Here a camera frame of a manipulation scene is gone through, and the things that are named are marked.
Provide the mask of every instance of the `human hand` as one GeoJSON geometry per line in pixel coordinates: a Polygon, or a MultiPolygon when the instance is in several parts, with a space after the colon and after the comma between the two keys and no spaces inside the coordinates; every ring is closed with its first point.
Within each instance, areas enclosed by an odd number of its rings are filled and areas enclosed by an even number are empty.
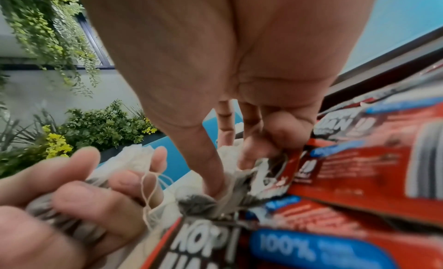
{"type": "MultiPolygon", "coordinates": [[[[109,179],[113,190],[84,182],[98,165],[100,155],[94,148],[80,149],[71,158],[44,160],[18,174],[0,180],[0,268],[81,269],[105,256],[145,230],[140,175],[119,171],[109,179]],[[28,202],[41,194],[55,192],[53,208],[60,213],[93,222],[107,233],[93,248],[57,231],[23,211],[28,202]]],[[[151,171],[166,169],[166,150],[155,150],[151,171]]],[[[153,174],[145,181],[145,194],[155,188],[153,174]]],[[[154,205],[162,199],[157,189],[154,205]]]]}
{"type": "Polygon", "coordinates": [[[209,195],[222,164],[202,121],[215,108],[219,146],[245,123],[239,167],[301,149],[373,0],[83,0],[145,114],[199,173],[209,195]]]}

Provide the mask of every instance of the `fingernail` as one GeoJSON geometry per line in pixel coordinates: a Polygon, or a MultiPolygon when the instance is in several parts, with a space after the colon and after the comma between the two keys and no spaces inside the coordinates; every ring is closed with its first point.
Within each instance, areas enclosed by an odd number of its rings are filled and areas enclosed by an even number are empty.
{"type": "Polygon", "coordinates": [[[94,196],[94,189],[86,183],[71,185],[62,190],[61,199],[65,202],[88,202],[94,196]]]}
{"type": "Polygon", "coordinates": [[[127,172],[124,177],[119,180],[121,185],[140,186],[140,177],[134,173],[127,172]]]}

